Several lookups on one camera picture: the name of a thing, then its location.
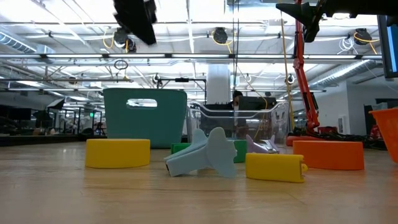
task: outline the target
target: white column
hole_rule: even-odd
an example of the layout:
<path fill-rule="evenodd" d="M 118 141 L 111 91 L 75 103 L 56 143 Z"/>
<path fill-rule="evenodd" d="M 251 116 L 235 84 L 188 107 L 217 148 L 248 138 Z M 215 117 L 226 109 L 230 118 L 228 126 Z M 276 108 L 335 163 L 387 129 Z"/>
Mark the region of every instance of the white column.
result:
<path fill-rule="evenodd" d="M 207 73 L 207 103 L 231 101 L 231 72 L 228 64 L 209 64 Z"/>

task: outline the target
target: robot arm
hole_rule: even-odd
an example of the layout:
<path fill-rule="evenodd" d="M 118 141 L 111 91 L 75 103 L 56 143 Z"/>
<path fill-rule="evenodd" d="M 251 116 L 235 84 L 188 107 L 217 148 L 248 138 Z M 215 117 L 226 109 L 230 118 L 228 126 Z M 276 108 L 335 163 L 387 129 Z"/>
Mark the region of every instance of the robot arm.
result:
<path fill-rule="evenodd" d="M 398 24 L 398 12 L 391 0 L 319 0 L 316 6 L 310 6 L 309 2 L 304 4 L 276 4 L 276 8 L 294 17 L 304 25 L 304 41 L 313 42 L 319 32 L 319 21 L 324 14 L 327 17 L 334 13 L 349 13 L 351 18 L 358 14 L 386 15 L 387 25 Z"/>

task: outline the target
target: orange container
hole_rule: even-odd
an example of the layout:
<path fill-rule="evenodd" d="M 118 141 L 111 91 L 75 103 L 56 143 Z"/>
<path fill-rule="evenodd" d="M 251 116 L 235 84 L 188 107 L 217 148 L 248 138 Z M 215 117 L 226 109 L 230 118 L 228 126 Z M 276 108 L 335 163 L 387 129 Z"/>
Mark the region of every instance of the orange container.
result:
<path fill-rule="evenodd" d="M 379 126 L 391 159 L 398 163 L 398 108 L 370 111 Z"/>
<path fill-rule="evenodd" d="M 293 154 L 303 155 L 308 167 L 331 170 L 363 170 L 361 142 L 294 141 Z"/>

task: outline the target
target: black cable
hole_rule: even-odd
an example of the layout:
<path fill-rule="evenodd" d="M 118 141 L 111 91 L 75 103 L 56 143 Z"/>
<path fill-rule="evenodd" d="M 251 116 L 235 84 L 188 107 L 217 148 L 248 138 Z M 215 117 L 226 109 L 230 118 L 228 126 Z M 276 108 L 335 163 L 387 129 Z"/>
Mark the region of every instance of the black cable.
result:
<path fill-rule="evenodd" d="M 295 129 L 295 135 L 299 136 L 311 136 L 315 138 L 320 138 L 326 141 L 351 141 L 351 142 L 362 142 L 363 147 L 372 148 L 372 149 L 381 149 L 380 147 L 376 147 L 380 140 L 375 140 L 371 136 L 359 136 L 355 134 L 340 134 L 337 131 L 330 131 L 329 133 L 308 133 L 305 130 L 299 131 Z"/>
<path fill-rule="evenodd" d="M 234 92 L 236 89 L 236 78 L 238 74 L 239 33 L 240 33 L 240 28 L 239 28 L 239 16 L 238 16 L 238 31 L 236 33 L 236 54 L 235 54 L 236 59 L 235 59 L 235 68 L 234 68 L 234 88 L 233 88 Z"/>
<path fill-rule="evenodd" d="M 232 74 L 235 74 L 235 1 L 236 0 L 232 0 L 232 54 L 233 54 L 233 58 L 232 58 Z M 235 92 L 235 78 L 234 78 L 234 83 L 233 83 L 233 93 Z"/>

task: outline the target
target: green block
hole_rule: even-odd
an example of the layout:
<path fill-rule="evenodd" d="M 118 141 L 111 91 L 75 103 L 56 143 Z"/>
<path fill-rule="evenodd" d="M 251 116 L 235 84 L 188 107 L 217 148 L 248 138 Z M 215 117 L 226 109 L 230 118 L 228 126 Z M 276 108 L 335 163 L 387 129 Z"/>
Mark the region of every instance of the green block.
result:
<path fill-rule="evenodd" d="M 190 143 L 175 143 L 172 144 L 171 154 L 179 152 L 190 146 Z M 246 140 L 234 140 L 235 149 L 237 150 L 236 157 L 234 158 L 235 163 L 244 162 L 247 153 L 247 143 Z"/>
<path fill-rule="evenodd" d="M 234 163 L 244 162 L 246 153 L 248 152 L 248 144 L 246 140 L 234 140 L 235 149 L 237 150 Z"/>
<path fill-rule="evenodd" d="M 174 144 L 172 144 L 171 154 L 174 154 L 183 149 L 186 149 L 190 145 L 191 145 L 191 143 L 174 143 Z"/>

